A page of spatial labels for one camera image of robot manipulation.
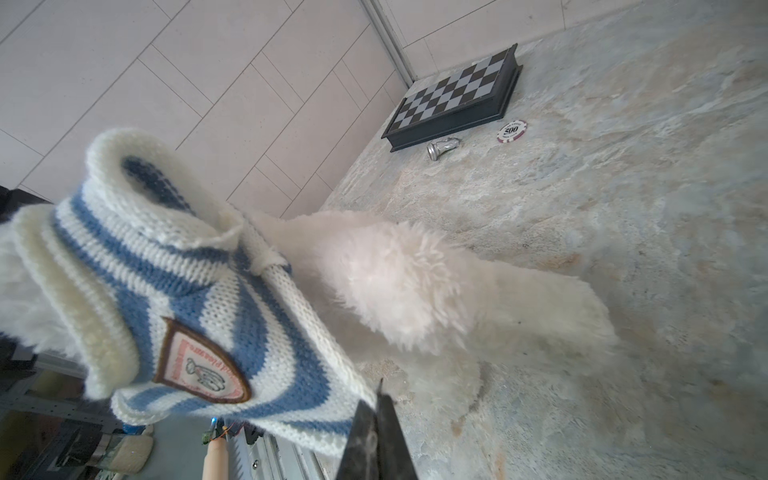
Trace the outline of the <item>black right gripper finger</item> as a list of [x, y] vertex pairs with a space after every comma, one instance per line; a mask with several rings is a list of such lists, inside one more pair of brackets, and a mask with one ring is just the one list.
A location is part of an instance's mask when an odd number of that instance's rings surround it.
[[393, 399], [383, 381], [371, 407], [361, 400], [337, 470], [336, 480], [418, 480]]

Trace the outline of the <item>white plush teddy bear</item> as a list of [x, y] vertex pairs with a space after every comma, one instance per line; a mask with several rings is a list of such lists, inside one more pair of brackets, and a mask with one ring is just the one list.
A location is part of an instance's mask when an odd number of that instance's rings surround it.
[[586, 282], [482, 259], [422, 224], [353, 211], [244, 217], [357, 370], [390, 360], [452, 417], [477, 395], [483, 361], [579, 370], [616, 343]]

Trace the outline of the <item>blue white striped knit sweater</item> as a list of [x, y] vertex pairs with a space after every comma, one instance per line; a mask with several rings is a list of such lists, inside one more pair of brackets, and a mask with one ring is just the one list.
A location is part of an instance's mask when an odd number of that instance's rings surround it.
[[375, 395], [286, 258], [143, 131], [101, 133], [85, 164], [1, 225], [2, 333], [73, 360], [125, 424], [233, 419], [341, 457]]

